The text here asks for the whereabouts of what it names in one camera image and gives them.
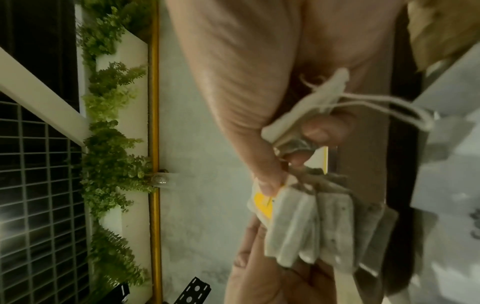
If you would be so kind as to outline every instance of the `metal grid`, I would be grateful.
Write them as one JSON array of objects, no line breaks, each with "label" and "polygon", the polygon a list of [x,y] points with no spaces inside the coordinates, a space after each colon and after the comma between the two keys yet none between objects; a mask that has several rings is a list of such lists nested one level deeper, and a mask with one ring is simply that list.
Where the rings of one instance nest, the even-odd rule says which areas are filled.
[{"label": "metal grid", "polygon": [[0,101],[0,304],[82,303],[89,292],[81,149]]}]

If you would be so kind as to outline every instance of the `tea bag string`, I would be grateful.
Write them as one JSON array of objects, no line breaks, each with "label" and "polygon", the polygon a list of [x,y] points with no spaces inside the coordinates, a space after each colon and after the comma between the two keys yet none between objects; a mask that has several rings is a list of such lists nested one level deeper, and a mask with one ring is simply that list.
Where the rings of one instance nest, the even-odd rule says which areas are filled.
[{"label": "tea bag string", "polygon": [[[377,110],[379,112],[385,113],[387,115],[392,115],[393,117],[396,117],[403,122],[411,124],[422,131],[428,132],[434,127],[434,118],[428,111],[422,108],[416,107],[411,103],[400,98],[396,98],[393,96],[363,95],[363,94],[353,94],[353,93],[342,93],[340,96],[343,98],[348,98],[352,100],[337,103],[335,105],[329,106],[329,108],[333,109],[333,108],[341,108],[341,107],[349,107],[349,106],[365,106],[365,107],[369,107],[371,109]],[[418,118],[405,115],[397,110],[382,107],[372,102],[384,102],[384,103],[390,103],[390,104],[400,106],[402,108],[412,111],[418,116]]]}]

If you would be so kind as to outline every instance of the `stack of tea bags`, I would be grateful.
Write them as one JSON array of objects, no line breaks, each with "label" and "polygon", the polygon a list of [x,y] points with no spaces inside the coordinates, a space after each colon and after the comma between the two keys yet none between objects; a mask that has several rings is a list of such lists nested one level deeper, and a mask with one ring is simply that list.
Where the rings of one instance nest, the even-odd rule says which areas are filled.
[{"label": "stack of tea bags", "polygon": [[[337,70],[290,112],[265,127],[262,137],[272,143],[279,156],[315,149],[315,144],[302,136],[300,125],[312,115],[330,113],[341,97],[350,97],[352,94],[344,94],[348,80],[347,69]],[[368,105],[366,101],[350,103]],[[372,108],[380,110],[378,105]],[[426,128],[431,128],[429,114],[414,111]],[[387,108],[384,112],[402,116]],[[362,267],[377,276],[398,215],[384,202],[360,201],[346,181],[344,176],[324,174],[321,169],[291,167],[276,197],[263,196],[255,182],[248,207],[268,228],[265,255],[284,267],[292,266],[299,257],[307,263],[321,259],[340,271],[354,272]]]}]

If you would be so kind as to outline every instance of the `hand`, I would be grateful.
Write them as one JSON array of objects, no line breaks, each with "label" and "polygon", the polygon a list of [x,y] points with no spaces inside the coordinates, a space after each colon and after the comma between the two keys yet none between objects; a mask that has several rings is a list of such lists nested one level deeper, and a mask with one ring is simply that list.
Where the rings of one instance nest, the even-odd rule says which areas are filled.
[{"label": "hand", "polygon": [[292,269],[281,269],[264,256],[265,233],[253,216],[233,263],[225,304],[335,304],[331,268],[299,262]]},{"label": "hand", "polygon": [[[356,90],[393,28],[404,0],[167,0],[183,52],[217,124],[240,158],[274,195],[285,179],[261,129],[308,93],[298,81],[350,69]],[[352,130],[348,112],[302,126],[318,145]],[[289,155],[303,164],[311,153]]]}]

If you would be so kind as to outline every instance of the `yellow label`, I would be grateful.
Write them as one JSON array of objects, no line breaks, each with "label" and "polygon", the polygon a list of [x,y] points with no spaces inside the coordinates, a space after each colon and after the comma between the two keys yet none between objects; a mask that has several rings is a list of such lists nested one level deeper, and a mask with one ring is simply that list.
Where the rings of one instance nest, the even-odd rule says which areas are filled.
[{"label": "yellow label", "polygon": [[255,206],[260,210],[268,219],[272,218],[273,212],[273,198],[270,196],[265,196],[261,192],[257,192],[253,197]]}]

